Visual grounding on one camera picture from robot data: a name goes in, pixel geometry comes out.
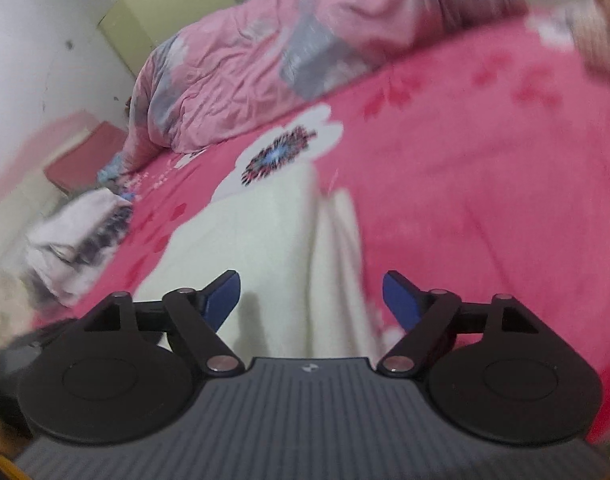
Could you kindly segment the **light blue garment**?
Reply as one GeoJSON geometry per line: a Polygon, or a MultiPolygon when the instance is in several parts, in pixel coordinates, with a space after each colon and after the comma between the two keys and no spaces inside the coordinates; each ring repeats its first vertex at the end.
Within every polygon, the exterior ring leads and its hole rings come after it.
{"type": "Polygon", "coordinates": [[[121,195],[127,189],[129,178],[130,174],[124,168],[123,154],[119,152],[97,172],[96,187],[107,188],[112,193],[121,195]]]}

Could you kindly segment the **pink grey floral duvet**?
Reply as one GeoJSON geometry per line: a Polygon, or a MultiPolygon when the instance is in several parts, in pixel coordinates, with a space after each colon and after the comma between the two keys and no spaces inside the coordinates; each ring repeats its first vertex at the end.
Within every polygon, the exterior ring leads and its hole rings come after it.
{"type": "Polygon", "coordinates": [[[240,136],[525,0],[247,0],[156,47],[140,70],[122,169],[240,136]]]}

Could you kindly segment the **pink floral bed blanket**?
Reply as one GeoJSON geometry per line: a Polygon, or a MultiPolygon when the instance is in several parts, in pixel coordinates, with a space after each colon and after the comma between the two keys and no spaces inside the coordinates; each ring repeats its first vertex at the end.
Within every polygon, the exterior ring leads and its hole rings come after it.
{"type": "Polygon", "coordinates": [[[469,301],[507,292],[598,371],[590,437],[610,440],[610,84],[555,22],[470,30],[271,125],[154,159],[133,179],[127,237],[71,314],[135,296],[179,226],[295,164],[351,196],[382,352],[401,336],[381,296],[390,270],[469,301]]]}

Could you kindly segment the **pile of white clothes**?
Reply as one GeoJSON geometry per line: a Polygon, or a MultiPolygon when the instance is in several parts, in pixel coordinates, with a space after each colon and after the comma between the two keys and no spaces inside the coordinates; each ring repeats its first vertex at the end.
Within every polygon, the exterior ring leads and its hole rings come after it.
{"type": "Polygon", "coordinates": [[[110,188],[93,188],[68,198],[32,226],[20,267],[30,306],[74,306],[118,251],[132,217],[130,200],[110,188]]]}

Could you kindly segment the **dark red cushion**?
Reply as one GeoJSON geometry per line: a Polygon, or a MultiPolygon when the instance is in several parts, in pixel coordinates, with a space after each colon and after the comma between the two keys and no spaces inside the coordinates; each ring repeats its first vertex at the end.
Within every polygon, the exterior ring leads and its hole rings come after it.
{"type": "Polygon", "coordinates": [[[90,188],[97,174],[122,150],[126,139],[123,129],[101,122],[83,140],[68,148],[43,170],[46,179],[62,192],[90,188]]]}

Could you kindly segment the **pink white bed headboard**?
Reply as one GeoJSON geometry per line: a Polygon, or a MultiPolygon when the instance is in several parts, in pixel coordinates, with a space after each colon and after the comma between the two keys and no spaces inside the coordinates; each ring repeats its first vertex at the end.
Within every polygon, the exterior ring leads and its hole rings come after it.
{"type": "Polygon", "coordinates": [[[87,110],[59,118],[32,132],[5,162],[0,173],[0,265],[14,251],[22,231],[56,195],[43,169],[98,125],[87,110]]]}

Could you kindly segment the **cream fleece sweater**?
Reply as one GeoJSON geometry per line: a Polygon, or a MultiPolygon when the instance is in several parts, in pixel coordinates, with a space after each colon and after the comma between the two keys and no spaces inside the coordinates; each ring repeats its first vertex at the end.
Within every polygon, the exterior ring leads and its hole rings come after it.
{"type": "Polygon", "coordinates": [[[381,354],[353,201],[323,194],[313,165],[284,168],[179,226],[135,298],[201,289],[227,270],[241,297],[218,335],[244,362],[381,354]]]}

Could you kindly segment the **yellow-green wardrobe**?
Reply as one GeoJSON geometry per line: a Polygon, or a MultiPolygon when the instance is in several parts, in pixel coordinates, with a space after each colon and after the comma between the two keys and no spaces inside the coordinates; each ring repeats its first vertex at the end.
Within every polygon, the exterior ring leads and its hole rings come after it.
{"type": "Polygon", "coordinates": [[[98,28],[136,76],[150,53],[183,27],[242,0],[116,0],[98,28]]]}

